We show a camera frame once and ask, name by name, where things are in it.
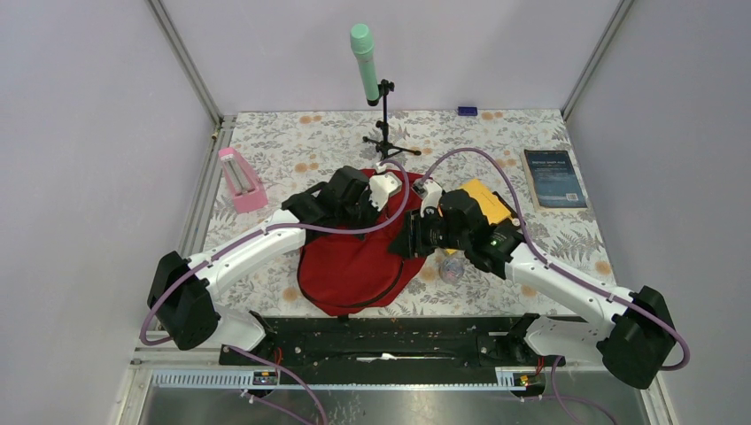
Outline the yellow book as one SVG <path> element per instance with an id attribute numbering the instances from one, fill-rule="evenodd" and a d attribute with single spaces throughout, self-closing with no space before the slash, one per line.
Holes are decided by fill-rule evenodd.
<path id="1" fill-rule="evenodd" d="M 474 198 L 489 224 L 500 224 L 506 219 L 513 219 L 512 209 L 478 179 L 465 182 L 460 186 L 470 197 Z"/>

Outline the red backpack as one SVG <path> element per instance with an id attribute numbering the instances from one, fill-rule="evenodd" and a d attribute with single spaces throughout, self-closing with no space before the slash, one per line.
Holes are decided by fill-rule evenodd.
<path id="1" fill-rule="evenodd" d="M 343 166 L 328 182 L 286 199 L 282 208 L 309 224 L 298 263 L 305 298 L 329 316 L 385 307 L 422 269 L 423 258 L 405 259 L 389 247 L 406 215 L 421 199 L 399 189 L 382 210 L 370 202 L 372 169 Z"/>

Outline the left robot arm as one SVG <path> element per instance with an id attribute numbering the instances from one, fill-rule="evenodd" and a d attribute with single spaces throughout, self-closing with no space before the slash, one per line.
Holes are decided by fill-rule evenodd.
<path id="1" fill-rule="evenodd" d="M 252 363 L 272 358 L 275 341 L 252 313 L 220 305 L 221 296 L 241 278 L 273 259 L 298 250 L 316 236 L 361 236 L 376 221 L 401 183 L 392 173 L 372 175 L 351 166 L 326 182 L 295 194 L 251 230 L 215 248 L 184 258 L 171 251 L 158 263 L 147 299 L 146 324 L 157 320 L 161 339 L 140 335 L 147 346 L 172 343 L 180 351 L 206 344 L 232 345 Z"/>

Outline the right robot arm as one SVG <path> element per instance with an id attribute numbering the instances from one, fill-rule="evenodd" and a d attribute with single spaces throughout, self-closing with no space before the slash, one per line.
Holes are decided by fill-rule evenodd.
<path id="1" fill-rule="evenodd" d="M 529 365 L 541 356 L 600 363 L 632 388 L 647 389 L 678 342 L 670 310 L 658 290 L 638 291 L 605 282 L 550 259 L 513 218 L 491 224 L 464 189 L 444 191 L 416 183 L 419 207 L 405 214 L 390 252 L 406 259 L 456 250 L 477 270 L 528 286 L 568 308 L 578 321 L 526 313 L 507 342 L 512 360 Z"/>

